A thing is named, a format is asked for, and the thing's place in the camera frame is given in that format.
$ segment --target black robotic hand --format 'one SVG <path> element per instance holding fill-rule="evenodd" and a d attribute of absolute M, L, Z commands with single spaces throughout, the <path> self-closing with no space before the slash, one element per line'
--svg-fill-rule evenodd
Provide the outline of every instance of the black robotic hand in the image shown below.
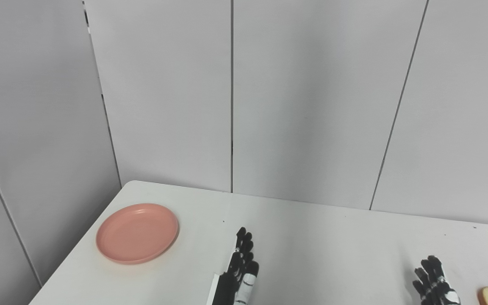
<path fill-rule="evenodd" d="M 419 280 L 413 281 L 421 296 L 421 305 L 460 305 L 459 295 L 449 286 L 440 260 L 429 255 L 421 261 L 421 266 L 423 268 L 415 269 Z"/>

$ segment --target pink plate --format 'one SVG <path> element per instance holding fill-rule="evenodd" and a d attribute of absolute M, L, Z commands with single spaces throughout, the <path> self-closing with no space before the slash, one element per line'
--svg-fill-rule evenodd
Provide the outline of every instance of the pink plate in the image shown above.
<path fill-rule="evenodd" d="M 97 231 L 97 248 L 120 264 L 140 264 L 161 255 L 176 239 L 178 219 L 154 203 L 125 207 L 110 215 Z"/>

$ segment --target robotic hand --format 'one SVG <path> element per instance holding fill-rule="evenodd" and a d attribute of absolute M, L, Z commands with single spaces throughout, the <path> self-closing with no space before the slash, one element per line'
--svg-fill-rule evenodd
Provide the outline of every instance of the robotic hand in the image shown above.
<path fill-rule="evenodd" d="M 449 286 L 442 263 L 438 258 L 429 255 L 421 261 L 423 268 L 416 268 L 419 280 L 413 281 L 415 290 L 421 296 L 421 305 L 460 305 L 457 292 Z"/>

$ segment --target white table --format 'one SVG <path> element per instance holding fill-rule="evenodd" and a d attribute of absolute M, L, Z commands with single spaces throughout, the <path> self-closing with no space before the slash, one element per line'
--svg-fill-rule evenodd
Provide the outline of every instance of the white table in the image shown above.
<path fill-rule="evenodd" d="M 176 214 L 178 239 L 144 264 L 104 258 L 95 246 L 103 220 L 142 202 Z M 464 305 L 488 286 L 488 225 L 131 181 L 31 305 L 203 305 L 241 226 L 260 264 L 252 305 L 418 305 L 413 269 L 430 254 Z"/>

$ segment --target white tabletop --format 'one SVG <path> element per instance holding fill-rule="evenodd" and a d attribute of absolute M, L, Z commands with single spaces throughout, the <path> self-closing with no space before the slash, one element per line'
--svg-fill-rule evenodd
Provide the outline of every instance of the white tabletop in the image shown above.
<path fill-rule="evenodd" d="M 119 265 L 95 247 L 101 223 L 135 203 L 169 207 L 180 234 L 160 257 Z M 437 255 L 464 305 L 488 286 L 488 225 L 132 181 L 31 305 L 203 305 L 234 234 L 253 234 L 256 305 L 418 305 L 413 269 Z"/>

